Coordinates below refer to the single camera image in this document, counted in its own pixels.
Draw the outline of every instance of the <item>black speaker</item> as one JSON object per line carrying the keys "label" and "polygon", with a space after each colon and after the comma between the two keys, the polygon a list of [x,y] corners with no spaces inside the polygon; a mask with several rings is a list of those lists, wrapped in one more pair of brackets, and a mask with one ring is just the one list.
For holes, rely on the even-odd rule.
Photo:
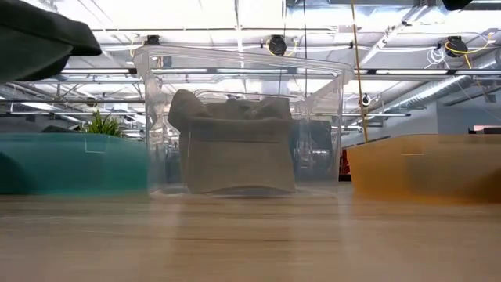
{"label": "black speaker", "polygon": [[442,0],[445,8],[449,11],[464,9],[472,0]]}

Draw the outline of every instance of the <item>teal plastic bin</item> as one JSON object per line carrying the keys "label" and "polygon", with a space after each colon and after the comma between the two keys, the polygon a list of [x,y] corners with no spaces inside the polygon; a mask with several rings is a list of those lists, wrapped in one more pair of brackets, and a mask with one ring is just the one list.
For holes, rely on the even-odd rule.
{"label": "teal plastic bin", "polygon": [[87,133],[0,134],[1,194],[147,193],[146,144]]}

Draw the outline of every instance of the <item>ceiling light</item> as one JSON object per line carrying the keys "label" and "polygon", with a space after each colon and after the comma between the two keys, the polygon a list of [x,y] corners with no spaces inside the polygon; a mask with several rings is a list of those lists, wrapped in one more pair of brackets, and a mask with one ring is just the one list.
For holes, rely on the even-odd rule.
{"label": "ceiling light", "polygon": [[70,69],[62,70],[61,74],[128,74],[129,70],[124,68],[115,69]]}
{"label": "ceiling light", "polygon": [[376,70],[376,74],[447,74],[448,70]]}
{"label": "ceiling light", "polygon": [[131,136],[131,137],[135,137],[135,138],[139,138],[139,137],[142,137],[141,134],[139,133],[134,133],[134,132],[126,132],[125,135],[127,136]]}
{"label": "ceiling light", "polygon": [[39,110],[59,110],[59,108],[48,105],[46,103],[21,103],[21,105],[33,107]]}
{"label": "ceiling light", "polygon": [[285,73],[287,70],[280,69],[229,69],[229,68],[220,68],[216,70],[218,73],[230,73],[230,74],[280,74]]}
{"label": "ceiling light", "polygon": [[497,75],[501,75],[501,70],[457,70],[456,74],[464,74],[464,75],[497,74]]}
{"label": "ceiling light", "polygon": [[368,70],[354,70],[355,74],[367,74]]}
{"label": "ceiling light", "polygon": [[175,68],[175,69],[152,69],[154,74],[188,74],[188,73],[207,73],[204,68]]}

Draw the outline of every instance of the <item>ceiling pipe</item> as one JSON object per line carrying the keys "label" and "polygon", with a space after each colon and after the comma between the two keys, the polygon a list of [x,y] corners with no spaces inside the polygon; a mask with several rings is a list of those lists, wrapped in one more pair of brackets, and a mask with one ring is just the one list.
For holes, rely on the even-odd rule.
{"label": "ceiling pipe", "polygon": [[388,42],[396,38],[398,33],[403,31],[408,25],[417,20],[419,16],[429,13],[433,8],[429,7],[413,7],[403,18],[399,25],[390,29],[383,37],[381,37],[376,44],[368,51],[367,54],[360,60],[360,66],[367,64],[381,49],[383,49]]}
{"label": "ceiling pipe", "polygon": [[[476,68],[479,69],[501,68],[501,49],[497,49],[496,51],[476,59],[474,63]],[[388,103],[384,108],[377,108],[373,110],[373,112],[387,113],[400,108],[426,106],[437,99],[461,91],[461,89],[468,88],[472,83],[474,83],[474,79],[469,75],[458,75],[443,81],[428,82]]]}

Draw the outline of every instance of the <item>yellow cable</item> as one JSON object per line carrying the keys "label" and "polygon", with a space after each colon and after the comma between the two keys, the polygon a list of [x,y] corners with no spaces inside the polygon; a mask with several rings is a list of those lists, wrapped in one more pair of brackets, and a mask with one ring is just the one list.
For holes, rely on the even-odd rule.
{"label": "yellow cable", "polygon": [[470,60],[468,59],[468,55],[466,55],[466,54],[465,54],[465,55],[464,55],[464,59],[467,61],[468,67],[469,67],[470,69],[472,69],[473,67],[471,67],[471,63],[470,63]]}
{"label": "yellow cable", "polygon": [[[355,0],[351,0],[351,15],[353,17],[353,35],[355,37],[355,60],[357,62],[357,70],[360,70],[359,43],[357,41],[357,27],[355,24]],[[367,135],[366,109],[364,109],[362,105],[362,81],[360,79],[360,71],[357,71],[357,77],[359,81],[360,114],[362,116],[363,139],[365,143],[367,143],[369,141],[369,137]]]}
{"label": "yellow cable", "polygon": [[455,52],[455,53],[458,53],[458,54],[465,54],[465,55],[466,55],[466,54],[473,54],[473,53],[480,52],[481,50],[483,50],[483,49],[487,48],[487,46],[490,44],[490,42],[489,42],[489,40],[490,40],[490,39],[491,39],[491,35],[489,35],[489,36],[488,36],[487,42],[485,43],[484,47],[482,47],[482,48],[480,48],[480,49],[477,49],[477,50],[474,50],[474,51],[467,51],[467,52],[464,52],[464,51],[454,50],[454,49],[452,49],[452,48],[450,48],[450,47],[449,47],[449,43],[451,43],[451,42],[446,42],[446,43],[445,43],[445,48],[446,48],[447,50],[451,50],[451,51],[453,51],[453,52]]}

